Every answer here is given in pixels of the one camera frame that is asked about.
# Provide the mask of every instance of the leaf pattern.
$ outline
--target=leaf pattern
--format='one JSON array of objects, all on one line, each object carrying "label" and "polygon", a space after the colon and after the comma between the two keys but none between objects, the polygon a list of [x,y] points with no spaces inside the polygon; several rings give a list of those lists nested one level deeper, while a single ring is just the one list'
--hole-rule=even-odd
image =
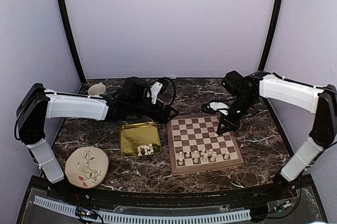
[{"label": "leaf pattern", "polygon": [[86,163],[78,162],[76,166],[83,173],[83,177],[78,176],[78,179],[80,180],[79,183],[82,183],[84,187],[88,187],[85,181],[89,180],[92,181],[95,185],[98,185],[100,183],[98,177],[102,177],[102,171],[98,172],[97,170],[90,168],[90,161],[95,159],[95,157],[90,156],[90,149],[84,150],[82,158],[86,160]]}]

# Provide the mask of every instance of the round ceramic plate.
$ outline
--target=round ceramic plate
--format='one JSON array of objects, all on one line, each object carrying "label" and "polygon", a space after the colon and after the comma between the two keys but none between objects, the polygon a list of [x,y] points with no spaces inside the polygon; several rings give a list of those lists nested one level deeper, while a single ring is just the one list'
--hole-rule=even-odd
[{"label": "round ceramic plate", "polygon": [[109,158],[95,147],[75,150],[65,164],[65,174],[69,182],[77,187],[89,189],[99,185],[106,176]]}]

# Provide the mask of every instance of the golden metal tray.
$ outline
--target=golden metal tray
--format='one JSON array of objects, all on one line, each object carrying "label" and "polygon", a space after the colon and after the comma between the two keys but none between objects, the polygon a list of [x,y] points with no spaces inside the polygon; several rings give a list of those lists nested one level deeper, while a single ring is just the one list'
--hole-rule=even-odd
[{"label": "golden metal tray", "polygon": [[155,122],[123,125],[121,128],[122,157],[138,157],[138,146],[152,144],[153,154],[162,152],[162,145],[158,134],[158,125]]}]

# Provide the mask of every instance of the white ventilation grille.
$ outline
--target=white ventilation grille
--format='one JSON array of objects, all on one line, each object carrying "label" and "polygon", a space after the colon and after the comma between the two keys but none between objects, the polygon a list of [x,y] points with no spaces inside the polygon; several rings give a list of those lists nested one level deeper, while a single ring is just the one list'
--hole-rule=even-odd
[{"label": "white ventilation grille", "polygon": [[[69,204],[45,199],[39,196],[35,197],[34,204],[63,215],[75,217],[76,207]],[[251,219],[250,210],[184,217],[122,215],[120,213],[106,211],[99,211],[98,213],[103,218],[104,223],[110,224],[223,224]]]}]

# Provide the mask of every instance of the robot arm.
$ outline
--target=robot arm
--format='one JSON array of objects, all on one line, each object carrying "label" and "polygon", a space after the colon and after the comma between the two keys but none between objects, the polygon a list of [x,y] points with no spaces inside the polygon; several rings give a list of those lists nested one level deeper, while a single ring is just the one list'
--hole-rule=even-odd
[{"label": "robot arm", "polygon": [[35,163],[42,169],[51,183],[64,179],[64,173],[47,143],[44,133],[45,119],[86,118],[99,121],[126,120],[128,116],[148,116],[154,121],[168,123],[178,115],[164,105],[158,95],[162,94],[170,79],[159,79],[152,86],[137,77],[129,77],[122,88],[112,96],[87,96],[48,90],[42,84],[32,86],[17,109],[15,137],[26,145]]},{"label": "robot arm", "polygon": [[312,86],[262,71],[246,77],[232,71],[225,76],[222,85],[236,96],[231,105],[213,101],[202,106],[203,112],[221,112],[217,134],[236,131],[240,127],[241,117],[260,96],[280,100],[315,114],[313,129],[307,140],[274,177],[274,183],[281,187],[293,181],[334,141],[337,134],[337,95],[334,86]]}]

